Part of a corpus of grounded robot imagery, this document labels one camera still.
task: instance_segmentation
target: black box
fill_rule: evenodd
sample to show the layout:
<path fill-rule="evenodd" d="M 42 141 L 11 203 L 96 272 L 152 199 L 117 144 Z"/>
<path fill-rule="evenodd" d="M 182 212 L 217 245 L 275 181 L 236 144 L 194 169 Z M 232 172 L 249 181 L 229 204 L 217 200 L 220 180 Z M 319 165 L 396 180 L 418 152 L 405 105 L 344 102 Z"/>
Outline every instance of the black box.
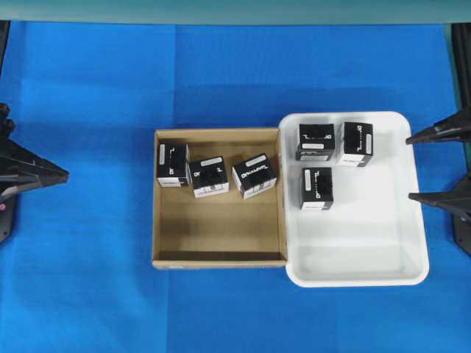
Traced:
<path fill-rule="evenodd" d="M 340 126 L 337 165 L 364 167 L 373 157 L 373 125 L 345 122 Z"/>
<path fill-rule="evenodd" d="M 273 188 L 277 182 L 275 172 L 264 153 L 234 165 L 233 178 L 244 200 Z"/>
<path fill-rule="evenodd" d="M 300 124 L 297 129 L 297 160 L 324 162 L 336 150 L 333 124 Z"/>
<path fill-rule="evenodd" d="M 224 159 L 221 156 L 191 162 L 190 175 L 197 199 L 229 191 Z"/>
<path fill-rule="evenodd" d="M 328 210 L 333 203 L 331 168 L 304 168 L 301 175 L 301 210 Z"/>
<path fill-rule="evenodd" d="M 188 145 L 161 143 L 157 155 L 157 180 L 162 188 L 181 188 L 188 186 L 190 171 Z"/>

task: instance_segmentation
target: white plastic tray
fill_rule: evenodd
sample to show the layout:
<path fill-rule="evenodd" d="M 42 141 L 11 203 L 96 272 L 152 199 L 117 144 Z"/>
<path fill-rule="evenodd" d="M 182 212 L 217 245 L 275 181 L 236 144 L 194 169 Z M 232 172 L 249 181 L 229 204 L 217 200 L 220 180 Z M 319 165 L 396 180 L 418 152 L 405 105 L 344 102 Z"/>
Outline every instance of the white plastic tray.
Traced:
<path fill-rule="evenodd" d="M 373 124 L 374 156 L 365 168 L 295 160 L 299 124 Z M 289 278 L 302 287 L 415 285 L 428 254 L 407 120 L 395 112 L 291 114 L 280 122 Z M 301 169 L 333 168 L 333 205 L 300 210 Z"/>

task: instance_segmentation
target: cardboard box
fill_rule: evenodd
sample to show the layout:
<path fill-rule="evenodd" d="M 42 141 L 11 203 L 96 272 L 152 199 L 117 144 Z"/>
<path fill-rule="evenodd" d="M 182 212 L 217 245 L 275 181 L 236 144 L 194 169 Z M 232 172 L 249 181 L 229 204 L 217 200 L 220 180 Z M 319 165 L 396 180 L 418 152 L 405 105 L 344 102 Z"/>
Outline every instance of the cardboard box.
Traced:
<path fill-rule="evenodd" d="M 245 200 L 273 188 L 277 176 L 269 158 L 263 153 L 233 165 L 233 180 Z"/>
<path fill-rule="evenodd" d="M 157 178 L 162 188 L 181 188 L 190 184 L 188 159 L 190 151 L 187 145 L 159 145 L 157 154 Z"/>
<path fill-rule="evenodd" d="M 337 165 L 364 167 L 373 157 L 373 125 L 344 122 L 340 126 Z"/>
<path fill-rule="evenodd" d="M 297 135 L 297 160 L 324 162 L 336 150 L 333 124 L 300 124 Z"/>
<path fill-rule="evenodd" d="M 243 200 L 234 181 L 229 180 L 228 193 L 195 199 L 191 188 L 161 188 L 155 180 L 155 267 L 249 268 L 286 264 L 279 129 L 158 130 L 155 153 L 159 142 L 187 143 L 192 160 L 223 156 L 227 173 L 233 165 L 266 153 L 278 183 L 257 197 Z"/>
<path fill-rule="evenodd" d="M 333 203 L 331 168 L 303 168 L 300 184 L 301 210 L 330 209 Z"/>
<path fill-rule="evenodd" d="M 207 197 L 229 191 L 226 167 L 222 156 L 197 160 L 190 164 L 194 197 Z"/>

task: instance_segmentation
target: blue cloth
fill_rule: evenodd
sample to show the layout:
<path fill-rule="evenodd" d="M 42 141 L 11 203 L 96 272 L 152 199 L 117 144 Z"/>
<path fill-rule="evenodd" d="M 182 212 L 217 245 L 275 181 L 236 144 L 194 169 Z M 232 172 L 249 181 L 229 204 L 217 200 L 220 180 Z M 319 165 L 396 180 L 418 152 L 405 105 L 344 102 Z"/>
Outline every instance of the blue cloth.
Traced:
<path fill-rule="evenodd" d="M 12 23 L 0 101 L 12 138 L 71 172 L 25 193 L 0 246 L 0 352 L 469 352 L 471 258 L 424 207 L 413 287 L 303 289 L 284 268 L 151 267 L 153 131 L 277 126 L 289 113 L 456 110 L 443 26 Z M 465 173 L 415 148 L 421 190 Z"/>

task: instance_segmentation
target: barcode label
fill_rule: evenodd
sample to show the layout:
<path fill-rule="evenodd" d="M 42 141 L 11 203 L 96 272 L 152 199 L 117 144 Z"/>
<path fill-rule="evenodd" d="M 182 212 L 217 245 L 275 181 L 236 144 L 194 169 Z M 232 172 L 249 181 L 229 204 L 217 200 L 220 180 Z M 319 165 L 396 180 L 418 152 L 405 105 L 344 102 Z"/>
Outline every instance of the barcode label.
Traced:
<path fill-rule="evenodd" d="M 301 156 L 300 160 L 319 160 L 325 161 L 329 158 L 329 156 Z"/>
<path fill-rule="evenodd" d="M 249 160 L 249 161 L 245 162 L 245 165 L 247 167 L 251 167 L 252 165 L 263 162 L 264 160 L 266 160 L 266 155 L 262 154 L 261 156 L 259 156 L 257 158 L 254 158 L 253 160 Z"/>
<path fill-rule="evenodd" d="M 304 149 L 324 149 L 323 143 L 303 143 L 302 147 Z"/>
<path fill-rule="evenodd" d="M 371 134 L 366 134 L 366 153 L 371 154 L 373 138 Z"/>
<path fill-rule="evenodd" d="M 165 145 L 163 143 L 160 145 L 159 164 L 165 164 Z"/>
<path fill-rule="evenodd" d="M 216 158 L 212 158 L 210 160 L 203 160 L 201 162 L 201 166 L 205 167 L 207 165 L 216 164 L 216 163 L 220 163 L 220 162 L 222 162 L 222 158 L 221 157 L 216 157 Z"/>
<path fill-rule="evenodd" d="M 304 180 L 306 184 L 306 191 L 311 191 L 311 172 L 308 169 L 304 171 Z"/>

